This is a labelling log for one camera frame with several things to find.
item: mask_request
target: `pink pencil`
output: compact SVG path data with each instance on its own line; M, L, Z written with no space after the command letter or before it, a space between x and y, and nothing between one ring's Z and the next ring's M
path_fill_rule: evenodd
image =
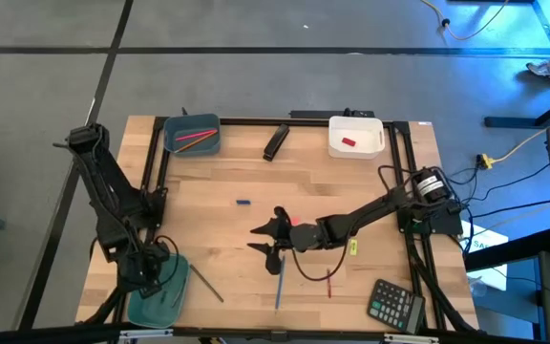
M211 134L211 133L217 132L217 131L218 131L218 130L216 130L216 129L213 129L213 130L206 130L206 131L204 131L204 132L186 135L186 136L177 138L176 140L188 140L188 139L192 139L192 138L195 138L195 137L199 137L199 136Z

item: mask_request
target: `wooden table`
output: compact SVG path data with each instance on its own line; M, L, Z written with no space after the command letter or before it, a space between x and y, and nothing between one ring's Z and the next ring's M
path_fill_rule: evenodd
M117 160L135 187L140 184L154 120L147 116L129 117L122 138ZM180 252L224 298L221 303L191 274L176 326L391 331L369 318L366 308L379 278L412 289L404 238L393 214L359 231L357 255L348 253L332 277L332 298L328 298L326 282L303 278L290 253L286 253L282 303L275 312L278 276L265 270L262 253L246 245L272 240L250 234L249 230L265 224L276 205L282 205L291 217L308 223L329 214L348 213L385 193L377 166L392 164L389 146L372 161L331 158L328 129L324 127L292 127L276 159L267 162L263 160L263 150L275 129L224 125L219 154L169 160L169 193L158 234L173 238ZM439 165L432 125L412 122L411 129L417 166ZM401 160L406 161L404 144L401 138L399 141ZM162 135L155 161L160 161L161 147ZM154 170L151 185L156 184L158 168ZM395 185L392 171L386 172L386 180ZM251 200L251 205L236 205L239 199ZM445 236L434 235L432 247L440 287L464 319L477 327L458 246ZM336 265L341 253L338 248L298 256L307 274L322 276ZM107 264L101 250L95 249L76 320L92 315L115 284L116 265ZM429 325L433 327L432 301L425 286L424 295Z

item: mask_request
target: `white bin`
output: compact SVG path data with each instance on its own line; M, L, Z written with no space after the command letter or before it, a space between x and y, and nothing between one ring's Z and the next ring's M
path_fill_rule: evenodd
M385 144L383 123L377 118L333 116L328 122L328 153L333 158L373 159ZM343 138L355 141L354 146Z

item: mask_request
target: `teal plastic container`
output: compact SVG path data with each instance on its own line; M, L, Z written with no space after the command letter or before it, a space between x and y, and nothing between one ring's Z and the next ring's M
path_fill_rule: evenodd
M160 281L166 280L171 275L176 264L176 257L176 254L172 254L169 260L162 264ZM176 323L180 317L190 277L188 260L182 255L179 258L175 275L162 286L162 290L146 299L142 299L137 290L131 292L127 309L129 321L136 325L155 329L165 329Z
M169 118L164 122L163 129L164 147L172 153L201 137L181 141L176 141L177 138L208 130L218 130L218 133L209 139L201 141L183 152L175 153L177 157L199 157L220 152L220 118L215 114Z

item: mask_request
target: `red pen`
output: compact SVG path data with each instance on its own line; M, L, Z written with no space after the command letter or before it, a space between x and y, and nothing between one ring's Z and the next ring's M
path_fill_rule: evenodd
M328 280L326 283L328 283L328 298L332 298L332 288L330 286L330 269L326 269L326 275L328 275Z
M200 132L200 133L195 133L195 134L190 134L190 135L182 136L182 137L180 137L180 138L177 138L176 140L188 140L188 139L192 139L192 138L195 138L195 137L199 137L199 136L211 134L211 133L217 132L217 131L218 131L218 130L216 130L216 129L206 130L206 131L204 131L204 132Z

